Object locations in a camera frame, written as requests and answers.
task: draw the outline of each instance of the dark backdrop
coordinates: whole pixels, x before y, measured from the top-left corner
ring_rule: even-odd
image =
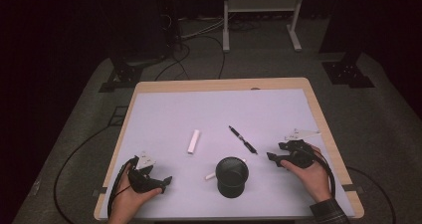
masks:
[[[198,13],[222,14],[222,0],[204,1],[178,0],[178,13],[190,17]],[[301,16],[326,17],[335,1],[304,0]],[[16,215],[91,74],[107,57],[96,35],[98,21],[93,18],[100,11],[93,2],[95,0],[0,0],[2,223],[11,222]],[[407,6],[407,10],[388,5],[391,9],[383,11],[399,16],[377,27],[387,33],[379,31],[375,33],[378,36],[368,40],[378,45],[368,52],[386,71],[396,71],[388,74],[398,88],[401,86],[399,90],[405,97],[406,88],[417,87],[420,77],[416,50],[420,39],[415,35],[421,24],[415,18],[417,4],[418,0],[394,1],[394,5]],[[332,17],[333,21],[341,15],[348,16],[338,14]],[[393,34],[396,27],[402,28],[402,33],[408,36]],[[338,40],[330,41],[329,36],[327,34],[327,47],[322,49],[325,52],[332,52],[337,46]],[[390,43],[390,39],[399,43]],[[379,45],[385,42],[391,46],[387,47],[388,52]],[[409,63],[400,63],[402,67],[397,68],[396,61],[400,59]]]
[[[320,51],[357,44],[422,117],[421,7],[421,0],[337,0]]]

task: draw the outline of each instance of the metal stand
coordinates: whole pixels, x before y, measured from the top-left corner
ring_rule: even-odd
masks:
[[[140,80],[143,67],[131,67],[121,57],[110,56],[114,66],[106,83],[100,88],[100,93],[114,92],[119,88],[134,88]]]
[[[349,85],[351,88],[373,88],[369,77],[364,76],[356,62],[360,51],[346,52],[339,62],[322,63],[323,68],[334,85]]]
[[[303,0],[224,0],[223,51],[230,51],[229,42],[229,13],[230,12],[281,12],[294,11],[292,24],[287,25],[296,52],[302,46],[295,29]]]

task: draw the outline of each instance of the floor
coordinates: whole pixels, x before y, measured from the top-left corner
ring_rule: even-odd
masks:
[[[331,133],[349,170],[365,215],[352,223],[392,223],[392,203],[397,223],[422,219],[422,122],[388,81],[382,67],[362,54],[357,65],[375,88],[351,89],[333,85],[321,63],[337,61],[342,54],[319,54],[327,19],[299,20],[303,50],[294,51],[286,25],[289,20],[252,22],[256,29],[230,33],[229,53],[222,53],[221,30],[184,42],[190,48],[181,61],[167,59],[144,69],[141,81],[305,77],[316,93]],[[204,21],[183,21],[184,34],[210,26]],[[175,51],[181,60],[186,48]],[[128,106],[133,89],[99,93],[112,71],[109,59],[98,65],[87,83],[55,147],[39,174],[38,183],[23,203],[14,223],[97,223],[94,208],[103,185],[120,127],[108,126],[119,106]],[[57,201],[66,221],[55,206]],[[313,223],[298,220],[296,223]]]

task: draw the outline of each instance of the table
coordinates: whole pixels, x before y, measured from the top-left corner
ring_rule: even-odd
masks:
[[[308,101],[312,116],[316,122],[316,126],[320,132],[320,137],[324,143],[329,160],[331,161],[331,168],[337,174],[339,183],[344,187],[351,185],[351,179],[345,169],[344,163],[338,152],[333,137],[329,131],[329,127],[323,117],[322,111],[317,102],[317,98],[313,92],[311,84],[305,78],[271,78],[271,79],[243,79],[243,80],[213,80],[213,81],[180,81],[180,82],[142,82],[139,83],[134,91],[132,100],[130,102],[127,117],[133,112],[133,108],[138,94],[158,94],[158,93],[190,93],[190,92],[228,92],[228,91],[249,91],[250,89],[261,91],[273,90],[291,90],[301,89]],[[113,180],[111,179],[112,172],[116,166],[116,158],[120,153],[123,143],[124,135],[129,124],[129,118],[126,118],[118,138],[114,154],[112,156],[107,175],[105,177],[104,188],[111,187]],[[363,216],[363,207],[354,190],[346,190],[346,197],[350,201],[354,216],[352,218],[360,218]],[[100,219],[100,212],[106,196],[100,195],[95,216]]]

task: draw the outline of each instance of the pen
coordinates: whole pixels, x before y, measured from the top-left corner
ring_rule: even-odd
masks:
[[[245,146],[252,152],[258,155],[257,150],[251,145],[251,143],[249,143],[248,141],[246,141],[243,136],[236,131],[236,129],[234,129],[232,126],[229,126],[230,130],[232,130],[232,132],[243,142],[243,144],[245,144]]]

